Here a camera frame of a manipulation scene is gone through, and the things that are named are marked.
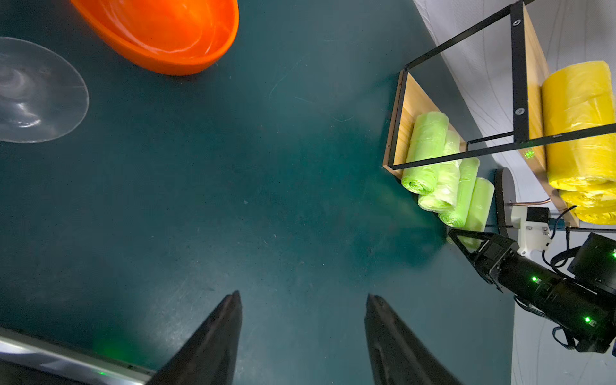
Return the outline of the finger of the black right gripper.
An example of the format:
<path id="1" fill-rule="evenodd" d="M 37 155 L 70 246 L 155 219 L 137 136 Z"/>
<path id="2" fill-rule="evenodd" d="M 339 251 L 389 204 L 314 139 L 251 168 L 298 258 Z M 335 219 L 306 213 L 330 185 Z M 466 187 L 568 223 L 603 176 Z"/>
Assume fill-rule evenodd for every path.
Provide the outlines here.
<path id="1" fill-rule="evenodd" d="M 475 262 L 484 245 L 495 236 L 494 233 L 449 229 L 448 237 L 470 262 Z"/>

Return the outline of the yellow trash bag roll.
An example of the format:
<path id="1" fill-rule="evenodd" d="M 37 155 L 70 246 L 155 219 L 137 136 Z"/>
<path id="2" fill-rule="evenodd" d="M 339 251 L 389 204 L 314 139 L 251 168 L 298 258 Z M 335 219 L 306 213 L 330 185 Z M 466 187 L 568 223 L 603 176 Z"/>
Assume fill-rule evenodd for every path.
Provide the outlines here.
<path id="1" fill-rule="evenodd" d="M 587 186 L 581 191 L 560 190 L 560 197 L 568 205 L 585 208 L 605 208 L 615 205 L 615 183 Z"/>
<path id="2" fill-rule="evenodd" d="M 604 207 L 577 207 L 574 210 L 575 215 L 586 223 L 601 226 L 614 226 L 616 224 L 616 208 L 615 205 Z"/>
<path id="3" fill-rule="evenodd" d="M 542 86 L 546 136 L 573 133 L 615 122 L 611 70 L 604 61 L 563 68 Z M 583 191 L 615 182 L 615 134 L 549 144 L 546 147 L 549 184 L 566 191 Z"/>

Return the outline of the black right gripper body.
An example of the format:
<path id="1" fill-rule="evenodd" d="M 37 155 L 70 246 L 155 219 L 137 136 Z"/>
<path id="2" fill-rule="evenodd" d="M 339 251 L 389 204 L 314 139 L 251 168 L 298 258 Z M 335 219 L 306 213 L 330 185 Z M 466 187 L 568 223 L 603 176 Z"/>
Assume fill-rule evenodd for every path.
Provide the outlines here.
<path id="1" fill-rule="evenodd" d="M 515 255 L 518 249 L 518 243 L 511 238 L 500 234 L 486 234 L 485 241 L 476 252 L 474 268 L 488 284 L 502 291 L 499 282 L 501 265 L 507 258 Z"/>

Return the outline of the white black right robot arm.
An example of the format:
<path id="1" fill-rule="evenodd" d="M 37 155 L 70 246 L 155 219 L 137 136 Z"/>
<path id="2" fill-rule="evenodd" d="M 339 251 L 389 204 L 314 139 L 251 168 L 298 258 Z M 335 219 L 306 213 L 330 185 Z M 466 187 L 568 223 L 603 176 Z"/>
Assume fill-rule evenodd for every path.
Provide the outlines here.
<path id="1" fill-rule="evenodd" d="M 615 241 L 592 233 L 542 266 L 500 234 L 450 229 L 449 237 L 479 276 L 510 292 L 525 310 L 556 323 L 561 345 L 581 353 L 613 351 Z"/>

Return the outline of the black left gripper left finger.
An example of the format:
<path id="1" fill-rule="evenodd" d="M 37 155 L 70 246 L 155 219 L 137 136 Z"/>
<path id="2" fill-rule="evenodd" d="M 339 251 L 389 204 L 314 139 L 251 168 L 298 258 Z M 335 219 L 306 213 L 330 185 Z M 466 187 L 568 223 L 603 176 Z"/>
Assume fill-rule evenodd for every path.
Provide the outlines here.
<path id="1" fill-rule="evenodd" d="M 226 295 L 186 344 L 147 385 L 224 385 L 234 380 L 242 328 L 242 300 L 235 290 Z"/>

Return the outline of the green trash bag roll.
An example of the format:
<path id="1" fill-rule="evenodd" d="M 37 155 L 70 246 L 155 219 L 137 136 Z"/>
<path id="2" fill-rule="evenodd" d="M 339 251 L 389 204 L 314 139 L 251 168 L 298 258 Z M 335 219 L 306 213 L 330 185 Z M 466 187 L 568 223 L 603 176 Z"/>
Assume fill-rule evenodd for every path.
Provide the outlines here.
<path id="1" fill-rule="evenodd" d="M 453 209 L 439 214 L 439 219 L 447 226 L 460 229 L 465 225 L 480 165 L 477 157 L 464 159 L 460 163 L 457 203 Z"/>
<path id="2" fill-rule="evenodd" d="M 442 112 L 427 112 L 417 117 L 406 163 L 441 157 L 444 151 L 449 119 Z M 401 183 L 405 189 L 419 195 L 434 191 L 438 180 L 438 165 L 406 168 Z"/>
<path id="3" fill-rule="evenodd" d="M 495 187 L 482 177 L 476 178 L 470 207 L 463 230 L 483 232 L 489 217 Z"/>
<path id="4" fill-rule="evenodd" d="M 448 130 L 442 156 L 458 152 L 460 152 L 460 136 Z M 420 195 L 419 198 L 419 206 L 423 210 L 441 213 L 456 205 L 460 180 L 459 164 L 458 160 L 438 164 L 438 180 L 434 191 L 427 195 Z"/>

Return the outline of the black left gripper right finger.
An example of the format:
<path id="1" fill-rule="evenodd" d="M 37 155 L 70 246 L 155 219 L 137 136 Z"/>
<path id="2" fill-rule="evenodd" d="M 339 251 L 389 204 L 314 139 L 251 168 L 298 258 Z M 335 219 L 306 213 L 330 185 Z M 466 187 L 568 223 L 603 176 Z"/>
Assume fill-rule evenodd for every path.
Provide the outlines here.
<path id="1" fill-rule="evenodd" d="M 387 301 L 367 296 L 364 325 L 376 384 L 458 384 Z"/>

